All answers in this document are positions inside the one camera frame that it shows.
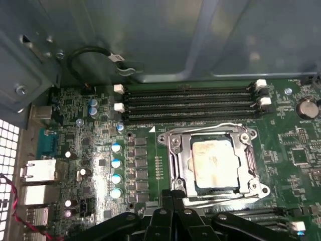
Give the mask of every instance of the screw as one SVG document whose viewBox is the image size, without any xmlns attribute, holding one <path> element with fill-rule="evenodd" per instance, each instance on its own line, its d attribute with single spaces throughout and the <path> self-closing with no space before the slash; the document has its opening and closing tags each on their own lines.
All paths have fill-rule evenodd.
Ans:
<svg viewBox="0 0 321 241">
<path fill-rule="evenodd" d="M 62 49 L 58 50 L 58 52 L 56 53 L 56 58 L 59 60 L 63 60 L 65 58 L 65 54 Z"/>
<path fill-rule="evenodd" d="M 52 44 L 54 42 L 54 38 L 52 36 L 48 36 L 46 41 Z"/>
<path fill-rule="evenodd" d="M 128 215 L 126 218 L 127 221 L 133 221 L 134 219 L 135 219 L 134 215 Z"/>
<path fill-rule="evenodd" d="M 251 131 L 250 135 L 254 137 L 254 136 L 256 136 L 256 132 L 255 131 Z"/>
<path fill-rule="evenodd" d="M 219 214 L 219 219 L 221 219 L 221 220 L 227 220 L 227 216 L 226 215 L 224 215 L 224 214 Z"/>
<path fill-rule="evenodd" d="M 180 142 L 180 140 L 177 139 L 177 138 L 173 138 L 173 139 L 172 139 L 172 143 L 173 143 L 174 145 L 177 145 L 179 142 Z"/>
<path fill-rule="evenodd" d="M 187 214 L 187 215 L 190 215 L 190 214 L 193 213 L 193 211 L 191 211 L 190 209 L 185 209 L 184 213 Z"/>
<path fill-rule="evenodd" d="M 284 93 L 285 93 L 286 95 L 291 95 L 291 94 L 292 94 L 292 89 L 286 88 L 286 89 L 284 90 Z"/>
<path fill-rule="evenodd" d="M 16 88 L 16 93 L 17 95 L 25 95 L 27 94 L 28 90 L 27 90 L 27 87 L 25 85 L 19 85 L 17 88 Z"/>
<path fill-rule="evenodd" d="M 52 53 L 50 53 L 50 52 L 44 53 L 44 56 L 47 57 L 47 58 L 51 58 L 52 57 Z"/>
<path fill-rule="evenodd" d="M 243 134 L 241 135 L 241 138 L 242 138 L 242 140 L 244 140 L 244 141 L 249 140 L 249 136 L 248 136 L 247 134 L 245 134 L 245 133 L 243 133 Z"/>
</svg>

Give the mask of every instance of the chip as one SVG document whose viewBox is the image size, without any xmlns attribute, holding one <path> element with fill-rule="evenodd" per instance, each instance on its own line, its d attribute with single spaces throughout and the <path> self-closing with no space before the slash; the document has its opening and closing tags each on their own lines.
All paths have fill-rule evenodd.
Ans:
<svg viewBox="0 0 321 241">
<path fill-rule="evenodd" d="M 135 179 L 135 173 L 129 173 L 128 179 Z"/>
<path fill-rule="evenodd" d="M 138 193 L 137 194 L 137 202 L 146 203 L 149 201 L 149 194 L 148 193 Z"/>
<path fill-rule="evenodd" d="M 108 99 L 102 99 L 101 104 L 108 104 Z"/>
<path fill-rule="evenodd" d="M 73 139 L 75 139 L 75 135 L 74 134 L 67 134 L 65 139 L 66 140 L 73 140 Z"/>
<path fill-rule="evenodd" d="M 99 166 L 106 166 L 106 159 L 99 159 L 98 165 Z"/>
<path fill-rule="evenodd" d="M 83 146 L 89 146 L 90 145 L 90 139 L 83 139 L 82 140 L 82 145 Z"/>
<path fill-rule="evenodd" d="M 82 192 L 83 192 L 84 194 L 90 193 L 90 187 L 83 187 L 83 188 L 82 188 Z"/>
<path fill-rule="evenodd" d="M 139 158 L 136 159 L 136 168 L 145 168 L 147 167 L 147 159 L 146 158 Z"/>
<path fill-rule="evenodd" d="M 146 178 L 148 178 L 147 170 L 137 170 L 136 171 L 136 178 L 137 179 L 146 179 Z"/>
<path fill-rule="evenodd" d="M 130 196 L 128 202 L 136 202 L 136 196 Z"/>
<path fill-rule="evenodd" d="M 144 157 L 147 154 L 147 149 L 146 148 L 136 148 L 135 149 L 135 155 L 137 157 Z"/>
<path fill-rule="evenodd" d="M 148 182 L 137 182 L 137 191 L 146 191 L 148 190 Z"/>
<path fill-rule="evenodd" d="M 135 145 L 136 146 L 145 146 L 146 145 L 146 138 L 135 138 Z"/>
<path fill-rule="evenodd" d="M 104 218 L 111 218 L 111 210 L 104 211 Z"/>
<path fill-rule="evenodd" d="M 128 186 L 128 190 L 129 191 L 134 191 L 134 190 L 136 190 L 136 186 L 135 185 L 129 185 Z"/>
<path fill-rule="evenodd" d="M 108 121 L 108 117 L 107 116 L 102 116 L 101 117 L 101 122 L 107 122 Z"/>
<path fill-rule="evenodd" d="M 127 155 L 128 155 L 128 157 L 134 157 L 135 153 L 134 152 L 128 152 Z"/>
<path fill-rule="evenodd" d="M 129 162 L 129 163 L 127 163 L 127 167 L 128 168 L 134 168 L 135 167 L 135 163 L 134 162 Z"/>
<path fill-rule="evenodd" d="M 72 104 L 72 99 L 65 100 L 65 105 Z"/>
<path fill-rule="evenodd" d="M 117 129 L 115 127 L 110 128 L 109 129 L 109 134 L 111 134 L 111 135 L 117 134 Z"/>
</svg>

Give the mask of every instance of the capacitor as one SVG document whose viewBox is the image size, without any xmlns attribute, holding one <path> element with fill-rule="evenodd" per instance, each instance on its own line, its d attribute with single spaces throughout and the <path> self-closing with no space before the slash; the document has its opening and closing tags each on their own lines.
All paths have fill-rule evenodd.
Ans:
<svg viewBox="0 0 321 241">
<path fill-rule="evenodd" d="M 114 153 L 119 153 L 121 151 L 121 145 L 119 143 L 114 143 L 111 145 L 111 150 Z"/>
<path fill-rule="evenodd" d="M 66 209 L 64 212 L 65 217 L 73 217 L 77 215 L 77 210 L 75 208 L 72 209 Z"/>
<path fill-rule="evenodd" d="M 76 126 L 81 127 L 82 125 L 84 125 L 84 120 L 83 119 L 77 119 L 76 120 Z"/>
<path fill-rule="evenodd" d="M 314 119 L 319 115 L 319 108 L 312 99 L 305 98 L 297 104 L 296 113 L 302 119 Z"/>
<path fill-rule="evenodd" d="M 98 106 L 98 101 L 96 99 L 91 99 L 88 104 L 91 106 L 91 107 L 96 107 Z"/>
<path fill-rule="evenodd" d="M 123 133 L 125 127 L 124 127 L 123 124 L 118 124 L 118 125 L 116 126 L 116 129 L 117 129 L 118 133 L 121 134 L 121 133 Z"/>
<path fill-rule="evenodd" d="M 90 107 L 88 110 L 88 113 L 93 119 L 96 119 L 99 116 L 98 110 L 96 107 Z"/>
<path fill-rule="evenodd" d="M 121 195 L 122 195 L 122 190 L 120 188 L 115 188 L 110 193 L 110 196 L 114 199 L 120 198 Z"/>
<path fill-rule="evenodd" d="M 75 206 L 77 206 L 77 204 L 78 204 L 78 202 L 76 199 L 65 201 L 65 207 L 75 207 Z"/>
<path fill-rule="evenodd" d="M 120 168 L 121 165 L 122 165 L 122 163 L 121 163 L 121 160 L 119 160 L 119 159 L 114 159 L 111 161 L 112 168 L 115 168 L 115 169 Z"/>
<path fill-rule="evenodd" d="M 76 160 L 77 159 L 77 154 L 74 152 L 66 151 L 65 157 L 69 158 L 71 160 Z"/>
<path fill-rule="evenodd" d="M 80 175 L 81 176 L 91 176 L 92 171 L 88 168 L 82 168 L 80 169 Z"/>
<path fill-rule="evenodd" d="M 121 181 L 122 181 L 122 177 L 119 174 L 112 175 L 111 182 L 113 184 L 119 184 L 119 183 L 121 183 Z"/>
</svg>

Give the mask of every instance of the ram slot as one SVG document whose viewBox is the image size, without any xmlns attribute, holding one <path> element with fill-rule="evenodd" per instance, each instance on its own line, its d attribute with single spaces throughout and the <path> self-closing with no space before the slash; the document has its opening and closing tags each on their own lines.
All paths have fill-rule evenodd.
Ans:
<svg viewBox="0 0 321 241">
<path fill-rule="evenodd" d="M 215 114 L 217 111 L 224 111 L 224 112 L 229 112 L 229 111 L 235 111 L 237 108 L 237 111 L 248 111 L 250 110 L 249 105 L 244 105 L 244 106 L 226 106 L 226 105 L 221 105 L 221 106 L 216 106 L 216 107 L 209 107 L 209 106 L 176 106 L 176 107 L 167 107 L 166 109 L 164 108 L 139 108 L 139 109 L 129 109 L 128 114 L 129 115 L 145 115 L 148 113 L 148 115 L 151 114 L 159 114 L 159 115 L 172 115 L 175 113 L 194 113 L 194 112 L 209 112 Z"/>
<path fill-rule="evenodd" d="M 206 113 L 200 115 L 180 115 L 180 116 L 130 116 L 124 115 L 125 125 L 139 125 L 139 124 L 164 124 L 164 123 L 179 123 L 179 122 L 214 122 L 214 121 L 226 121 L 226 120 L 248 120 L 259 118 L 253 112 L 219 112 L 219 113 Z"/>
<path fill-rule="evenodd" d="M 150 89 L 150 90 L 127 90 L 128 97 L 155 96 L 167 94 L 197 94 L 197 93 L 248 93 L 247 87 L 218 87 L 218 88 L 176 88 L 176 89 Z"/>
</svg>

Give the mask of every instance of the white capacitor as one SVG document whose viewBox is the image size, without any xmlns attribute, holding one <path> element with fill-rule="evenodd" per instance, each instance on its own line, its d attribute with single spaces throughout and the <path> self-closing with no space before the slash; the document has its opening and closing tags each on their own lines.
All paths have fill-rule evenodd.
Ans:
<svg viewBox="0 0 321 241">
<path fill-rule="evenodd" d="M 111 191 L 110 196 L 114 199 L 118 199 L 121 197 L 122 191 L 120 188 L 115 188 Z"/>
<path fill-rule="evenodd" d="M 113 184 L 119 184 L 119 183 L 121 183 L 121 181 L 122 181 L 122 177 L 119 174 L 112 175 L 111 182 Z"/>
<path fill-rule="evenodd" d="M 76 126 L 81 127 L 82 125 L 84 125 L 84 120 L 83 119 L 77 119 L 76 120 Z"/>
<path fill-rule="evenodd" d="M 71 206 L 71 201 L 70 200 L 65 201 L 65 207 L 70 207 L 70 206 Z"/>
<path fill-rule="evenodd" d="M 114 143 L 111 145 L 111 150 L 114 152 L 114 153 L 118 153 L 121 151 L 121 145 L 119 143 Z"/>
<path fill-rule="evenodd" d="M 112 168 L 120 168 L 121 167 L 121 161 L 119 159 L 114 159 L 111 161 Z"/>
</svg>

